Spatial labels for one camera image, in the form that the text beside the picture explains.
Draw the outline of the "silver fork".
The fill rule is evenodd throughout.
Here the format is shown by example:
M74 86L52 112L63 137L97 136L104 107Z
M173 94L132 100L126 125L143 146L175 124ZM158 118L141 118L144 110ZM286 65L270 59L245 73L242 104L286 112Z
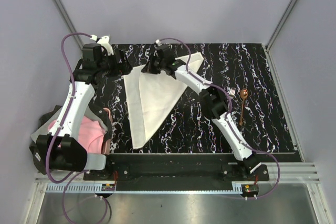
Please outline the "silver fork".
M235 96L235 94L236 94L236 89L231 88L230 91L229 91L229 96L233 98Z

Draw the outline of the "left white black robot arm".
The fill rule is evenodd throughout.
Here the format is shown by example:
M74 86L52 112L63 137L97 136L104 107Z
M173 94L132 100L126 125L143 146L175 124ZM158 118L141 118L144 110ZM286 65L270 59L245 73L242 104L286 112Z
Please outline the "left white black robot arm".
M54 170L95 170L107 180L113 167L102 148L111 139L112 124L107 111L92 99L102 79L130 74L132 66L123 49L112 52L105 46L86 44L82 53L70 75L64 105L34 133L34 154L47 175Z

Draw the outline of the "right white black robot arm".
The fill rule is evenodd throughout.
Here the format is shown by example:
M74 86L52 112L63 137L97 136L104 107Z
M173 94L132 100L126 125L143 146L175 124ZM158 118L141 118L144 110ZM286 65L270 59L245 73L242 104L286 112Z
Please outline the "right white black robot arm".
M261 162L233 122L229 112L229 98L225 91L199 76L184 61L174 57L165 59L151 55L141 70L141 72L149 74L159 74L162 71L187 85L199 95L202 113L218 127L240 165L238 167L239 176L244 180L250 180L256 176Z

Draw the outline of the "white cloth napkin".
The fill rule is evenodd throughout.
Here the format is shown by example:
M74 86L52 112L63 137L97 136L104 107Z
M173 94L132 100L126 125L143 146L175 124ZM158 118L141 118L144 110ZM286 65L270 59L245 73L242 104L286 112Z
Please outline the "white cloth napkin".
M187 85L168 76L142 73L143 66L124 76L129 124L134 149L142 148L174 108Z

